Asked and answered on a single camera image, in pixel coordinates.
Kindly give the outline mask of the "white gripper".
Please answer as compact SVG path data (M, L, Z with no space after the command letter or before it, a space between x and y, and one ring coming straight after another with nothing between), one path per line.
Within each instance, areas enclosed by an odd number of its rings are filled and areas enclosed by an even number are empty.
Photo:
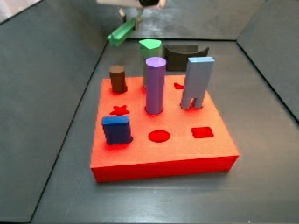
M167 2L167 0L96 0L96 1L99 4L137 8L135 16L135 31L139 29L139 25L143 22L141 15L144 12L144 8L161 9L165 6ZM119 8L117 13L124 23L127 21L127 14L124 13L123 8Z

